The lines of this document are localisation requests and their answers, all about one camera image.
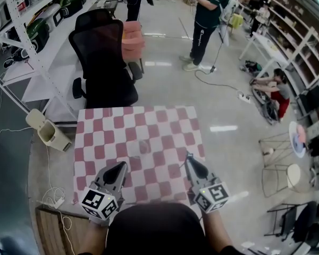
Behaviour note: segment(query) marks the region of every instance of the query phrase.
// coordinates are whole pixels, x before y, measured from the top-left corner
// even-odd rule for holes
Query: pink checkered pattern
[[[74,150],[74,201],[105,166],[125,161],[125,203],[189,204],[187,151],[204,159],[194,107],[121,107],[79,112]]]

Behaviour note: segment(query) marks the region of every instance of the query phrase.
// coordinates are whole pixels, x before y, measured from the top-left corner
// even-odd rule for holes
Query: pink chair
[[[122,55],[127,61],[140,61],[142,73],[144,73],[142,63],[142,48],[145,42],[142,36],[141,25],[138,21],[124,22]]]

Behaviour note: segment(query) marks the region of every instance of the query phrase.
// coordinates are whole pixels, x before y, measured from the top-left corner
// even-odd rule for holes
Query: power strip
[[[239,95],[239,99],[241,99],[242,101],[248,103],[248,104],[251,104],[251,101],[250,101],[250,97],[249,96],[245,96],[244,94],[240,94]]]

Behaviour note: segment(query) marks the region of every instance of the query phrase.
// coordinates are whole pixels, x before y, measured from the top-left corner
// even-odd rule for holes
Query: shelving unit
[[[311,44],[311,40],[316,41],[316,46],[319,46],[319,36],[313,27],[309,27],[304,21],[302,21],[294,12],[290,11],[287,7],[282,5],[277,0],[268,0],[273,5],[278,5],[286,11],[286,15],[289,19],[293,20],[294,24],[301,24],[303,31],[306,31],[305,36],[304,33],[301,33],[296,29],[296,26],[291,25],[284,17],[282,17],[274,8],[270,8],[271,14],[273,17],[271,18],[270,25],[274,28],[278,34],[281,34],[286,40],[287,43],[291,47],[291,53],[287,52],[286,48],[275,38],[271,33],[268,33],[272,40],[278,45],[278,47],[282,50],[283,54],[286,56],[289,64],[295,68],[296,72],[300,76],[301,80],[304,83],[304,88],[299,90],[303,92],[305,89],[310,88],[319,80],[319,53],[316,47]],[[300,65],[296,62],[296,59],[300,59],[302,62]]]
[[[15,7],[16,1],[6,0],[12,22],[0,31],[0,41],[5,42],[2,35],[15,27],[21,42],[13,41],[13,45],[24,48],[29,58],[8,68],[0,78],[0,87],[26,113],[29,113],[27,102],[48,99],[43,110],[46,117],[55,123],[75,122],[78,111],[85,106],[85,99],[74,99],[72,96],[73,80],[82,77],[82,69],[68,36],[74,30],[75,21],[80,14],[89,11],[99,1],[104,1],[86,0],[79,12],[64,19],[49,34],[44,49],[37,54],[26,34],[25,26],[33,19],[34,14],[52,1],[38,0],[20,16]],[[8,86],[25,79],[29,79],[29,83],[22,98],[18,99]]]

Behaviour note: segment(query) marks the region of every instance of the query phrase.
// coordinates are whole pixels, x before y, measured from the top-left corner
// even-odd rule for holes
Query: polished floor
[[[181,0],[155,1],[150,6],[142,2],[139,21],[145,36],[143,51],[144,77],[137,81],[139,101],[135,106],[187,105],[194,106],[197,112],[206,160],[214,172],[224,181],[234,199],[221,209],[226,228],[234,245],[244,251],[244,246],[253,243],[267,254],[276,250],[288,253],[288,241],[282,246],[275,237],[263,237],[271,229],[272,216],[266,211],[283,201],[302,203],[313,197],[312,191],[304,186],[303,193],[285,189],[270,198],[267,193],[276,188],[276,173],[264,175],[262,186],[263,159],[259,139],[288,130],[288,125],[296,119],[296,110],[290,106],[281,124],[271,126],[261,116],[257,106],[239,100],[235,90],[228,87],[212,86],[199,81],[194,72],[185,72],[179,55],[188,54],[194,29],[195,8],[190,8]],[[118,19],[125,20],[127,7],[119,4],[115,12]],[[220,37],[215,32],[207,46],[202,61],[202,69],[208,73],[220,48]],[[245,94],[250,93],[247,73],[239,66],[244,60],[255,60],[264,64],[259,52],[253,47],[243,61],[239,61],[247,44],[243,28],[234,30],[230,46],[222,46],[216,61],[217,71],[197,75],[204,81],[214,84],[227,84]],[[73,148],[67,153],[49,150],[52,186],[65,188],[66,200],[61,210],[82,213],[78,204],[73,205]],[[308,170],[309,159],[298,159],[291,155],[285,164],[297,163]],[[31,148],[29,171],[29,196],[31,208],[38,205],[45,191],[49,189],[46,147],[34,138]]]

